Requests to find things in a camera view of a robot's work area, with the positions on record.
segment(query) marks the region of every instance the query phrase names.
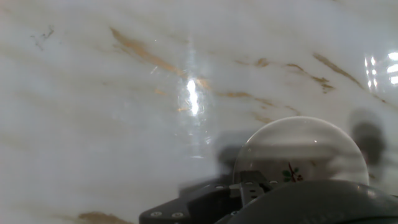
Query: marble surface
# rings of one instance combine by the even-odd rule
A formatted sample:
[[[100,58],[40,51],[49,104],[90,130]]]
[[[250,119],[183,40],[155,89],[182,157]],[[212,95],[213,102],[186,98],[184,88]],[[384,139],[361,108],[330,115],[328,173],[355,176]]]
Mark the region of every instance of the marble surface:
[[[1,1],[1,223],[94,223],[95,211],[137,223],[227,174],[252,133],[295,115],[344,129],[371,185],[398,194],[397,10],[395,0]]]

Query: white marble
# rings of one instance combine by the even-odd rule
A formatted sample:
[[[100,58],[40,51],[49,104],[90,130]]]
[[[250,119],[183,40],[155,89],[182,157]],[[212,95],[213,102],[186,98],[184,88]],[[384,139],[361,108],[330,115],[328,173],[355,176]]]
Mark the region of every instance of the white marble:
[[[137,223],[218,176],[221,151],[298,114],[375,136],[371,185],[398,194],[397,10],[395,0],[1,1],[1,222],[99,211]],[[356,133],[364,121],[374,127]]]

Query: brown marble vein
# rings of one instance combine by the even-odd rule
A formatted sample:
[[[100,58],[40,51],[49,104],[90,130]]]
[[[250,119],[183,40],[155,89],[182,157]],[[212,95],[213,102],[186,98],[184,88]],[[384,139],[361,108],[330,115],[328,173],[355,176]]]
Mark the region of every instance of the brown marble vein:
[[[328,93],[329,91],[332,91],[332,90],[335,89],[335,87],[333,87],[333,86],[331,86],[329,84],[326,84],[326,83],[329,82],[329,80],[327,80],[326,78],[315,77],[315,76],[309,74],[308,72],[306,72],[302,67],[300,67],[300,66],[298,66],[296,64],[293,64],[293,63],[289,63],[286,66],[297,68],[302,74],[310,77],[313,81],[319,83],[320,86],[322,87],[323,93]]]
[[[240,97],[248,97],[248,98],[252,98],[260,103],[264,103],[265,105],[268,106],[275,106],[271,100],[267,100],[267,99],[263,99],[263,98],[257,98],[254,97],[252,95],[250,95],[249,93],[245,93],[245,92],[230,92],[230,93],[217,93],[217,95],[219,96],[227,96],[230,98],[240,98]]]
[[[240,64],[240,65],[250,65],[249,63],[247,63],[247,62],[242,62],[242,61],[240,61],[240,60],[235,60],[235,62],[238,63],[238,64]]]
[[[362,90],[367,91],[367,89],[365,89],[360,83],[359,81],[357,81],[357,79],[355,79],[354,77],[352,77],[350,74],[348,74],[347,72],[345,72],[344,70],[342,70],[341,68],[339,68],[337,65],[335,65],[333,62],[329,61],[329,59],[327,59],[326,57],[314,53],[313,57],[315,59],[317,59],[318,61],[322,62],[324,65],[326,65],[327,67],[331,68],[334,72],[342,74],[344,77],[347,77],[348,79],[350,79],[351,81],[353,81],[355,84],[357,84],[357,86],[359,86]],[[395,109],[398,109],[398,106],[396,105],[392,105],[388,102],[386,102],[385,100],[383,100],[382,98],[380,98],[379,96],[375,95],[374,93],[371,93],[373,97],[375,97],[376,99],[380,100],[383,103],[386,103],[390,106],[392,106]]]
[[[85,221],[87,224],[133,224],[132,222],[127,222],[113,214],[107,215],[102,212],[82,213],[78,218]]]
[[[257,67],[264,68],[265,66],[269,65],[269,62],[266,58],[260,58],[255,64]]]
[[[317,59],[318,61],[322,62],[324,65],[326,65],[327,67],[331,68],[333,71],[335,71],[336,73],[342,74],[344,77],[347,77],[348,79],[350,79],[351,81],[353,81],[355,84],[357,84],[361,89],[364,89],[363,86],[359,83],[359,81],[357,81],[357,79],[355,79],[354,77],[352,77],[350,74],[348,74],[347,72],[345,72],[343,69],[339,68],[337,65],[335,65],[333,62],[329,61],[329,59],[327,59],[326,57],[314,53],[313,57],[315,59]]]
[[[123,46],[132,50],[136,55],[140,56],[140,58],[142,58],[146,62],[157,65],[157,66],[163,68],[164,70],[174,72],[181,77],[185,77],[183,70],[181,70],[177,67],[174,67],[173,65],[164,61],[160,57],[151,54],[150,52],[148,52],[145,49],[144,45],[141,42],[134,40],[134,39],[128,39],[127,37],[123,36],[119,31],[117,31],[116,29],[113,29],[112,27],[111,27],[111,31],[112,31],[113,37],[120,44],[122,44]]]
[[[301,113],[300,113],[298,110],[296,110],[295,108],[293,108],[293,107],[291,107],[291,106],[285,106],[285,107],[286,107],[287,109],[293,111],[293,112],[295,113],[296,116],[300,116],[300,115],[301,115]]]
[[[162,92],[162,91],[160,91],[158,89],[155,89],[155,93],[159,94],[159,95],[163,95],[163,96],[167,95],[165,92]]]
[[[263,116],[261,116],[259,113],[256,113],[256,112],[253,112],[253,115],[254,115],[254,118],[255,118],[256,120],[261,121],[261,122],[263,122],[264,124],[268,124],[268,123],[271,123],[271,122],[274,121],[274,120],[272,120],[272,119],[270,119],[270,118],[263,117]]]

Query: screw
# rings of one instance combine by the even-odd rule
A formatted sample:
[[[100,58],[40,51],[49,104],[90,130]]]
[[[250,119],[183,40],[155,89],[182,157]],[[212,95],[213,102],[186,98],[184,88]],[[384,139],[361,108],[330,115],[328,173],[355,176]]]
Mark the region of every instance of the screw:
[[[183,217],[183,216],[184,216],[184,214],[183,214],[182,212],[176,212],[176,213],[174,213],[174,214],[172,215],[173,218],[181,218],[181,217]]]
[[[159,217],[159,216],[162,215],[162,212],[152,212],[150,215],[151,215],[152,217]]]

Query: green plant design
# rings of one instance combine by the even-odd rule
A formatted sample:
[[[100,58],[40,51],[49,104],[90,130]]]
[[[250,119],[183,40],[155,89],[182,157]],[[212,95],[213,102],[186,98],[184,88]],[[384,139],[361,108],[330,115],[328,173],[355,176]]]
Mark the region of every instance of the green plant design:
[[[300,169],[298,167],[292,169],[292,166],[289,163],[289,170],[283,170],[282,175],[285,177],[284,182],[298,182],[298,181],[303,181],[304,178],[298,174]]]

